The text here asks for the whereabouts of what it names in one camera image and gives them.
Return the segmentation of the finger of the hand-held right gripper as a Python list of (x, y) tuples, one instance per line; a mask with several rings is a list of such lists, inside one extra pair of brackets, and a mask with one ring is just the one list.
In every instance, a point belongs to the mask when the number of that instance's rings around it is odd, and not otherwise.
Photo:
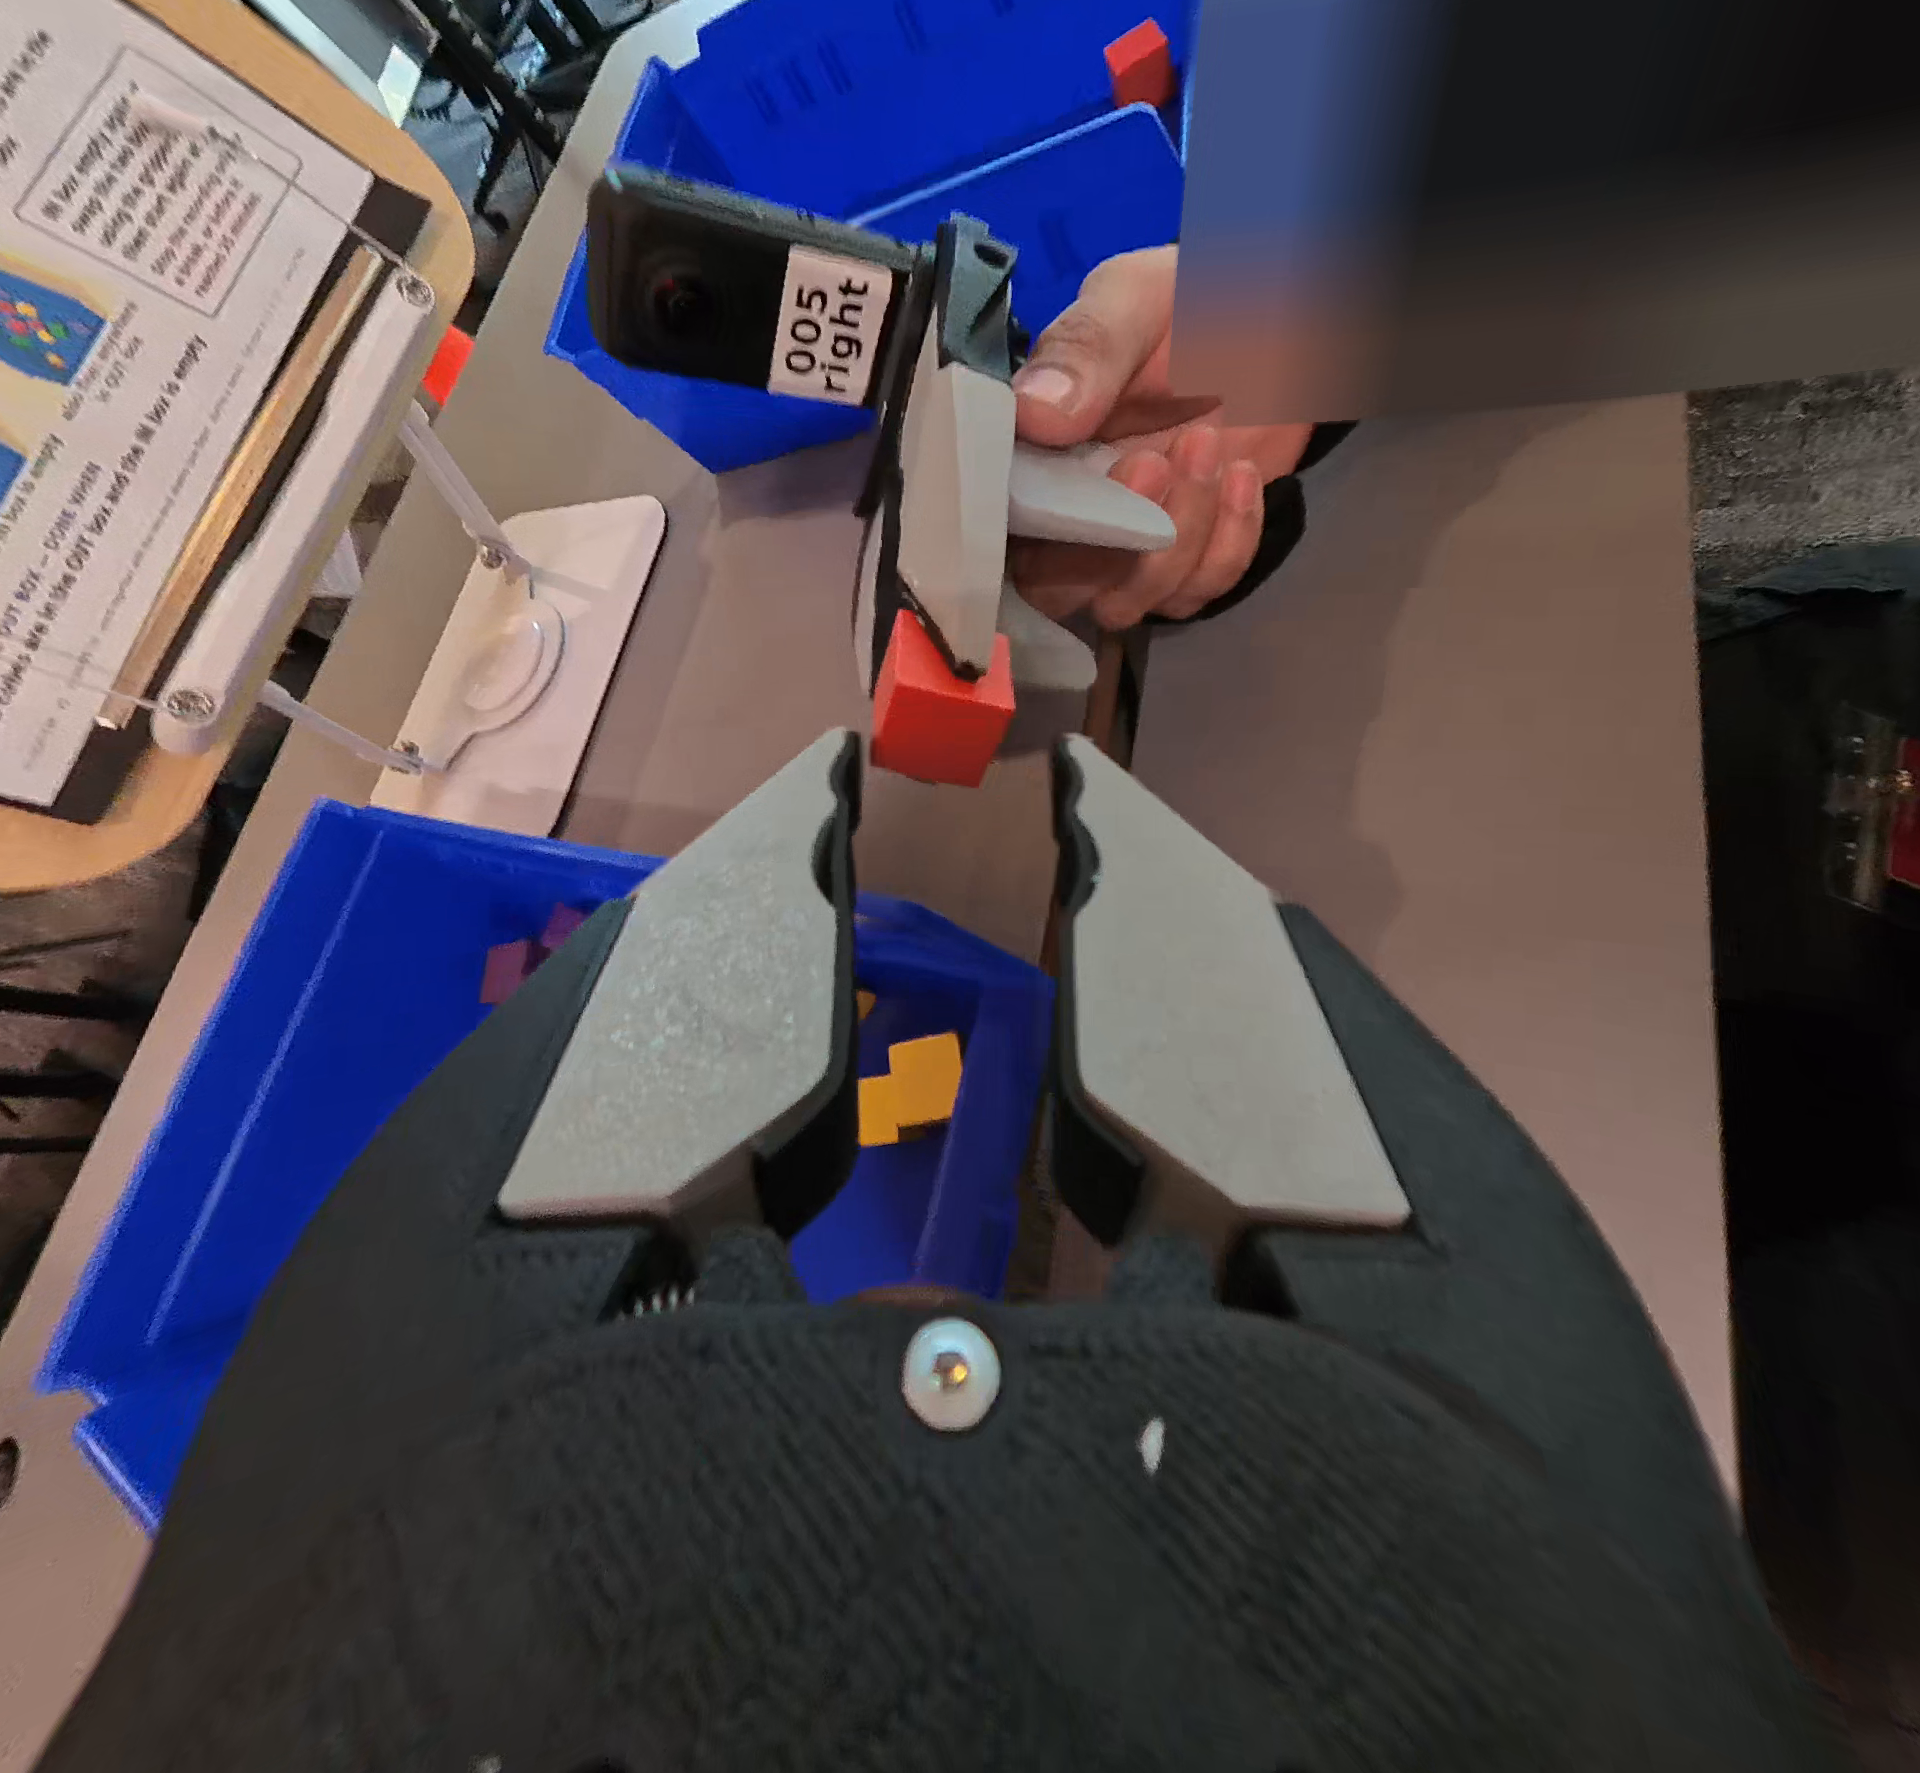
[(948, 666), (992, 661), (1009, 538), (1011, 385), (923, 351), (901, 434), (899, 579)]
[(858, 686), (867, 701), (874, 699), (895, 619), (901, 606), (913, 606), (913, 600), (903, 600), (899, 538), (899, 510), (867, 515), (852, 589), (852, 655)]

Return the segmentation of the blue plastic bin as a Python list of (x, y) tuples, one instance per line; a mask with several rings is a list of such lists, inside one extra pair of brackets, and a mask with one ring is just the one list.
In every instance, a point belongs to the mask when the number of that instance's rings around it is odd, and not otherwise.
[[(1178, 235), (1201, 0), (739, 0), (647, 52), (593, 177), (638, 162), (930, 241), (949, 215), (1018, 251), (1013, 311), (1042, 330), (1087, 274)], [(1174, 104), (1115, 110), (1103, 50), (1144, 18)]]
[[(621, 854), (319, 801), (182, 1063), (36, 1372), (88, 1401), (86, 1467), (143, 1537), (161, 1521), (253, 1308), (350, 1163), (479, 1027), (491, 945), (555, 905), (636, 890)], [(948, 1124), (863, 1150), (789, 1247), (817, 1306), (913, 1280), (1001, 1299), (1042, 1101), (1051, 981), (935, 911), (861, 892), (858, 1074), (901, 1039), (955, 1031)]]

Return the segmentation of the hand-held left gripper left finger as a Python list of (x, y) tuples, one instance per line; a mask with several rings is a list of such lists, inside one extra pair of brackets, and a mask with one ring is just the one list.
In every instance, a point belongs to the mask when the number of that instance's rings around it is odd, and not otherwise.
[(790, 1240), (856, 1157), (863, 752), (829, 730), (494, 1009), (515, 1227)]

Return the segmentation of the person's right hand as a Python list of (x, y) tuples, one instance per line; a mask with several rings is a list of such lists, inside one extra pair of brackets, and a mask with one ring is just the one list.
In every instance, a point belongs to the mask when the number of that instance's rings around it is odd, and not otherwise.
[(1033, 447), (1114, 447), (1109, 475), (1162, 508), (1174, 542), (1137, 556), (1022, 539), (1009, 560), (1022, 594), (1055, 619), (1103, 632), (1184, 623), (1248, 577), (1264, 527), (1262, 492), (1291, 475), (1306, 425), (1228, 425), (1217, 404), (1168, 385), (1178, 249), (1103, 262), (1019, 369), (1015, 434)]

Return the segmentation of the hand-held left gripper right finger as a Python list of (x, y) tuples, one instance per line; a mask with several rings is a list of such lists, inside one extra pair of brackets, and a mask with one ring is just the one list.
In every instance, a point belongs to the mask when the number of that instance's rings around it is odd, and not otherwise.
[(1411, 1204), (1273, 892), (1081, 734), (1051, 754), (1049, 1174), (1103, 1249), (1402, 1231)]

